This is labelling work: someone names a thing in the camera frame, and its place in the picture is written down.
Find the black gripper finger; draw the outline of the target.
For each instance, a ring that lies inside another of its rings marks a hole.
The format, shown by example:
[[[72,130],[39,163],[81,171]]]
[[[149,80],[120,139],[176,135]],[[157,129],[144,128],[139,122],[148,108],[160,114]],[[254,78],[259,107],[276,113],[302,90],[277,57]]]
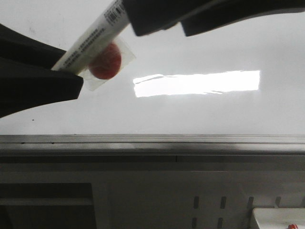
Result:
[[[304,12],[304,0],[124,0],[136,36],[180,23],[185,36],[273,14]]]
[[[83,79],[52,66],[64,50],[0,26],[0,115],[79,97]]]

